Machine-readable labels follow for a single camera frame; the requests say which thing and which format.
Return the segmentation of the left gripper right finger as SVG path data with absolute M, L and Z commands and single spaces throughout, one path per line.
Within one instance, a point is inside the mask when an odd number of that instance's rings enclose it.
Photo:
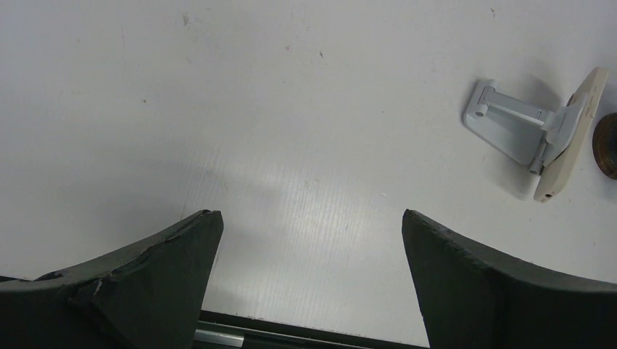
M 534 265 L 415 210 L 402 238 L 431 348 L 614 348 L 616 285 Z

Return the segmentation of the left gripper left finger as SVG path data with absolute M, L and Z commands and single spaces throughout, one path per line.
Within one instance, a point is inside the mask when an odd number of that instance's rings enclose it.
M 34 280 L 1 282 L 3 348 L 190 348 L 223 233 L 202 210 Z

